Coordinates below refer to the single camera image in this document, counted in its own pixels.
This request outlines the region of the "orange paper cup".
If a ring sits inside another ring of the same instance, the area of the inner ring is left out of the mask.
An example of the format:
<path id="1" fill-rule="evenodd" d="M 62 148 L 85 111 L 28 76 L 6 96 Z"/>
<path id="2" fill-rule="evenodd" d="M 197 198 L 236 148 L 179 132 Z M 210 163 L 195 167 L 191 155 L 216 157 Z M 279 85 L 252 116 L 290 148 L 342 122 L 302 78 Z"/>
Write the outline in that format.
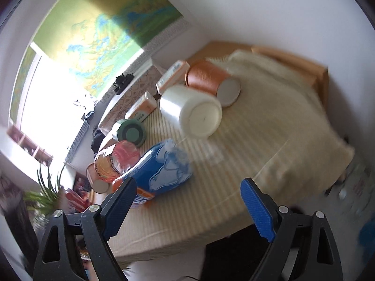
<path id="1" fill-rule="evenodd" d="M 86 177 L 95 193 L 107 193 L 110 183 L 102 180 L 95 170 L 94 163 L 91 163 L 86 169 Z"/>

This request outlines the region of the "white shelf unit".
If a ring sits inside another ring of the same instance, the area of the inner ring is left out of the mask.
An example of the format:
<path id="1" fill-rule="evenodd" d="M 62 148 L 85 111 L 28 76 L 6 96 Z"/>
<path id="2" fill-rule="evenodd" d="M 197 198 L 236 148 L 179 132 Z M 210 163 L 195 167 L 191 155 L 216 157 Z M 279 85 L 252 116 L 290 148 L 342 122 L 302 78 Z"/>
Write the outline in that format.
<path id="1" fill-rule="evenodd" d="M 44 166 L 50 167 L 53 157 L 43 148 L 36 145 L 27 135 L 25 135 L 17 126 L 12 124 L 7 129 L 8 136 L 20 146 L 32 158 L 36 159 Z"/>

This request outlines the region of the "white lace cloth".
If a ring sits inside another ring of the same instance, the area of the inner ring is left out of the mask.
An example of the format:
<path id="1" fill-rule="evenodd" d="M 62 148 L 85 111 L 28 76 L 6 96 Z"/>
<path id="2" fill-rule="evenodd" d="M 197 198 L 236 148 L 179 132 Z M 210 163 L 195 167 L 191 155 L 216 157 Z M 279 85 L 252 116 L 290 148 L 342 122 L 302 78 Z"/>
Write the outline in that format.
<path id="1" fill-rule="evenodd" d="M 114 95 L 110 100 L 98 124 L 101 132 L 107 135 L 113 124 L 123 119 L 128 110 L 146 91 L 153 96 L 156 95 L 156 83 L 164 73 L 165 69 L 152 58 L 136 70 L 134 79 L 125 90 L 120 95 Z"/>

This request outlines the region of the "green cup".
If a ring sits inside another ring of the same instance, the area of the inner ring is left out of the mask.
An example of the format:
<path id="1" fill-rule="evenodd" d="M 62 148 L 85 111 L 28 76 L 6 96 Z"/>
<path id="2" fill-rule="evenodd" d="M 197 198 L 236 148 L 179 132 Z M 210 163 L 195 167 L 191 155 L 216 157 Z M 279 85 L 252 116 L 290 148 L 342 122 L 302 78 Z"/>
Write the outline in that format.
<path id="1" fill-rule="evenodd" d="M 140 147 L 146 140 L 146 129 L 144 125 L 136 119 L 121 119 L 114 123 L 112 136 L 116 141 L 129 141 L 136 147 Z"/>

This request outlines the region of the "orange gold cup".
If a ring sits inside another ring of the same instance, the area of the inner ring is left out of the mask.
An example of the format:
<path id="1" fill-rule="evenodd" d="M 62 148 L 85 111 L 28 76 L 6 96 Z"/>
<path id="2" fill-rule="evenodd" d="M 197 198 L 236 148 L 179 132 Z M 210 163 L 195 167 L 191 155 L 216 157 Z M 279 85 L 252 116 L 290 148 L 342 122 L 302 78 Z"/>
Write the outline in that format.
<path id="1" fill-rule="evenodd" d="M 239 78 L 207 60 L 198 60 L 186 72 L 186 86 L 215 96 L 222 107 L 233 105 L 241 92 Z"/>

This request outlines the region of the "striped cloth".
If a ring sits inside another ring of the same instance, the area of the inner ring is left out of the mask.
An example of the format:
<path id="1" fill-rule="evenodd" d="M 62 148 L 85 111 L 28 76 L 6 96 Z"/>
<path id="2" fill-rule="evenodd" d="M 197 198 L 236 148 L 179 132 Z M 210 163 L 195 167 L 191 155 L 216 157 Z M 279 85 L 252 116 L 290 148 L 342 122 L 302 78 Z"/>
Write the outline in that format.
<path id="1" fill-rule="evenodd" d="M 193 175 L 131 209 L 109 246 L 120 263 L 203 247 L 252 223 L 240 183 L 252 178 L 280 205 L 324 192 L 351 163 L 354 149 L 330 125 L 317 93 L 295 71 L 245 50 L 214 59 L 242 92 L 206 139 L 184 136 L 159 110 L 145 121 L 142 151 L 173 139 Z"/>

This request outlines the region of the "potted green plant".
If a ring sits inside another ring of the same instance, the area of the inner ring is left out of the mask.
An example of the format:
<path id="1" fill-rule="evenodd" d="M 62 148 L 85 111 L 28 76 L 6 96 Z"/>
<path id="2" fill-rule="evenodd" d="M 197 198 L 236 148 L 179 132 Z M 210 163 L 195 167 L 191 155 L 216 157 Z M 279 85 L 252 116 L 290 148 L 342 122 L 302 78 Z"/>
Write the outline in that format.
<path id="1" fill-rule="evenodd" d="M 53 183 L 50 167 L 47 167 L 45 180 L 43 178 L 42 164 L 39 164 L 39 170 L 37 171 L 39 191 L 27 191 L 24 194 L 27 209 L 34 214 L 35 219 L 43 221 L 51 216 L 57 209 L 64 209 L 67 206 L 65 188 L 61 183 L 65 165 L 66 163 L 63 164 L 60 172 L 56 174 L 56 181 Z"/>

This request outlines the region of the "orange tissue pack middle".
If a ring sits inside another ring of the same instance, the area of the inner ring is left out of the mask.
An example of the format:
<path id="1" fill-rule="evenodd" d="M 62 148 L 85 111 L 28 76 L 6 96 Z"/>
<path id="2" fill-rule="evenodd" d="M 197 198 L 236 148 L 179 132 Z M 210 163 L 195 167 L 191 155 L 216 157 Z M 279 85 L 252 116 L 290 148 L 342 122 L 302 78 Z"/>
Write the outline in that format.
<path id="1" fill-rule="evenodd" d="M 155 98 L 146 91 L 125 114 L 125 119 L 143 122 L 157 107 Z"/>

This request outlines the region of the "orange tissue pack large label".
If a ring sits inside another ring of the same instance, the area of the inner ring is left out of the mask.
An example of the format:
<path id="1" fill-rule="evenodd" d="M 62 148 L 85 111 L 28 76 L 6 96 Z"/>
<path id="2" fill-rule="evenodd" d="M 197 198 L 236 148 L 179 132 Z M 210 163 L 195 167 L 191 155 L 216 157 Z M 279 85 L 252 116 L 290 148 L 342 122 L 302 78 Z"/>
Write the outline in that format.
<path id="1" fill-rule="evenodd" d="M 186 60 L 177 60 L 156 83 L 156 89 L 162 95 L 168 88 L 176 84 L 185 84 L 186 73 L 190 65 Z"/>

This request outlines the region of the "blue orange plastic cup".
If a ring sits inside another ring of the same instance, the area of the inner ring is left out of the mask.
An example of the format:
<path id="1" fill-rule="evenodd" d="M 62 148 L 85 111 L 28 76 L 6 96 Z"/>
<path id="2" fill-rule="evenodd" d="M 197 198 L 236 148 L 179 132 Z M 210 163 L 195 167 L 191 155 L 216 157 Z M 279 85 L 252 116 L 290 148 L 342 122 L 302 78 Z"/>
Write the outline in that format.
<path id="1" fill-rule="evenodd" d="M 177 188 L 193 175 L 188 154 L 172 139 L 151 147 L 125 174 L 137 184 L 137 195 L 131 205 L 139 207 L 154 197 Z"/>

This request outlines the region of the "black figurine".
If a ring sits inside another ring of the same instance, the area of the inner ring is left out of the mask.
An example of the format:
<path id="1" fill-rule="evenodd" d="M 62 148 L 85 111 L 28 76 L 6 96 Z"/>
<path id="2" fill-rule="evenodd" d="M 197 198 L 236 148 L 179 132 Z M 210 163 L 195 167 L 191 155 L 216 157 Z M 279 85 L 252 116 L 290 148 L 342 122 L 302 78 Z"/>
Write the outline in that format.
<path id="1" fill-rule="evenodd" d="M 115 82 L 113 83 L 114 92 L 117 95 L 120 95 L 133 81 L 133 79 L 134 74 L 121 74 L 120 76 L 116 77 Z"/>

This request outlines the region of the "wall map poster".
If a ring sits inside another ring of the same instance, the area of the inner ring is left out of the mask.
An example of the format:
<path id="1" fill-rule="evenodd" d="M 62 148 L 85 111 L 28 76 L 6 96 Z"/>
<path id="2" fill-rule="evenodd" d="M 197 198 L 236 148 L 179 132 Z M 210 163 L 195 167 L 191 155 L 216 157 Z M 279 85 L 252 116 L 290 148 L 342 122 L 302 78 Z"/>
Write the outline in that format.
<path id="1" fill-rule="evenodd" d="M 1 32 L 4 67 L 17 67 L 30 43 L 54 65 L 37 91 L 36 111 L 100 95 L 115 73 L 152 38 L 179 20 L 169 0 L 58 0 L 48 14 L 31 10 Z"/>

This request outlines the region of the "white frosted cup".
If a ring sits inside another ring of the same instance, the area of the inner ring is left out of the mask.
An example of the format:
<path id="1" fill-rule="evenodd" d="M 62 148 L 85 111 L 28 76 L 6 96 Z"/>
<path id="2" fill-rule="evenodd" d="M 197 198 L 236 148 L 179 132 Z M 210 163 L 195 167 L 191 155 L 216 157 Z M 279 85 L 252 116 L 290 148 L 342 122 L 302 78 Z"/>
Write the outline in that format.
<path id="1" fill-rule="evenodd" d="M 160 110 L 175 128 L 191 138 L 208 138 L 222 120 L 216 97 L 183 85 L 172 86 L 162 94 Z"/>

